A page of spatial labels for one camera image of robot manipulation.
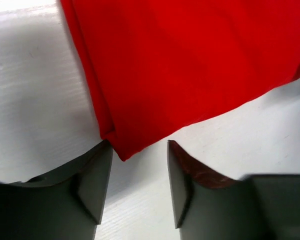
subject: black plastic part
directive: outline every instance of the black plastic part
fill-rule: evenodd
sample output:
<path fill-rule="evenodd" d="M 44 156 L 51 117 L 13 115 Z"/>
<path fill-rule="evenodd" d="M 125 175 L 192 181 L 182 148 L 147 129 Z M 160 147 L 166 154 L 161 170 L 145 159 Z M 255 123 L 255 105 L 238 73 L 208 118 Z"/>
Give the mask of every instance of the black plastic part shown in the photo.
<path fill-rule="evenodd" d="M 0 183 L 0 240 L 93 240 L 112 155 L 103 141 L 28 182 Z"/>
<path fill-rule="evenodd" d="M 172 204 L 182 240 L 300 240 L 300 175 L 252 175 L 211 189 L 189 182 L 177 157 L 170 146 Z"/>

